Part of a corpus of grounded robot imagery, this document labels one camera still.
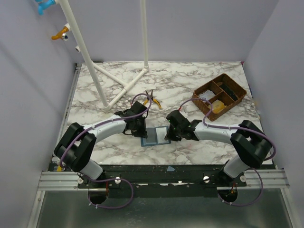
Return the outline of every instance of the white marble surface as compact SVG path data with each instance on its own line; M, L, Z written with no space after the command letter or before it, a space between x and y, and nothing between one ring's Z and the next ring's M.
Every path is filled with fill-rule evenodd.
M149 64L150 71L108 112L103 110L88 69L83 64L68 117L68 125L73 122L91 124L101 121L116 111L130 108L130 101L136 94L151 89L154 89L153 95L161 102L162 109L153 104L146 119L146 125L147 127L169 125L165 119L168 113L178 109L183 101L191 98L196 88L226 73L247 90L247 95L238 106L213 123L238 124L247 119L261 129L240 62L150 62ZM142 62L108 62L99 65L126 82L130 82L143 67ZM122 86L102 73L98 72L98 74L108 101L111 101L120 92ZM139 101L143 102L144 99L144 97L139 98ZM203 113L192 102L185 104L181 113L189 121L203 118ZM236 154L234 147L221 142L182 140L167 145L141 147L140 138L116 134L94 147L92 159L99 164L224 164Z

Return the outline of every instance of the lavender wall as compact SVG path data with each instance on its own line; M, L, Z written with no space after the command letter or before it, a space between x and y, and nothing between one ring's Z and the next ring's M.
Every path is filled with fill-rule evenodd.
M304 224L304 1L280 0L244 70Z
M51 42L50 18L33 0L0 2L0 223L27 226L40 173L50 161L74 64Z
M147 0L149 59L243 61L278 0ZM92 59L143 61L139 0L70 1ZM59 5L48 9L58 28ZM75 61L76 43L66 42Z

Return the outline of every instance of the brown wicker tray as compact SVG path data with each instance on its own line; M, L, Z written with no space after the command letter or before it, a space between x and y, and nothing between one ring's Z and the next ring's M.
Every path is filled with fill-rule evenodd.
M234 93L235 97L228 95L220 86L227 86ZM200 94L204 93L206 90L211 90L215 96L209 101L213 103L216 100L220 100L225 104L225 108L219 113L211 112L208 119L214 121L218 119L221 115L226 113L228 110L239 104L244 96L246 95L246 90L243 89L238 83L236 83L231 77L226 74L221 74L220 76L214 78L213 80L202 85L200 88L194 90L192 98L199 98ZM208 108L208 103L202 100L193 100L193 103L204 113L207 114L210 109Z

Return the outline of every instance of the yellow valve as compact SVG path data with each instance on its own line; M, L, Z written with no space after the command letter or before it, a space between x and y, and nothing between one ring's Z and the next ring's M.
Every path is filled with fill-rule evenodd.
M52 36L52 40L62 39L62 34L68 32L68 31L69 31L68 28L66 26L64 26L63 29L57 33L56 36Z

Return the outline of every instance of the white pipe stand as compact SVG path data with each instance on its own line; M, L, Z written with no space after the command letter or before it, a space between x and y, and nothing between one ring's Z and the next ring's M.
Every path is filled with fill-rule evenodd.
M85 64L91 74L91 77L94 81L94 84L97 88L98 94L104 104L104 108L105 110L110 110L113 105L125 94L127 93L134 85L135 83L144 75L149 71L149 63L148 63L148 35L147 35L147 16L146 16L146 0L141 0L141 18L142 18L142 41L143 41L143 49L144 49L144 65L143 65L143 69L141 70L141 72L129 83L124 82L123 80L119 79L118 77L112 75L110 72L108 72L107 70L103 69L102 67L100 67L99 65L97 65L96 63L93 63L90 55L86 49L86 45L85 42L82 38L82 35L80 33L79 27L76 23L74 14L72 12L72 9L68 3L68 0L59 0L60 6L63 10L63 13L65 14L66 20L69 23L70 27L71 27L71 31L76 39L77 42L77 47L76 50L78 52L81 52L84 60L85 60ZM95 72L95 69L100 71L101 73L103 73L104 75L108 76L109 78L111 78L112 80L118 82L119 84L121 84L123 87L123 89L121 90L120 93L118 93L118 95L110 102L108 103L105 97L105 94L103 92L102 87L100 86L97 74Z

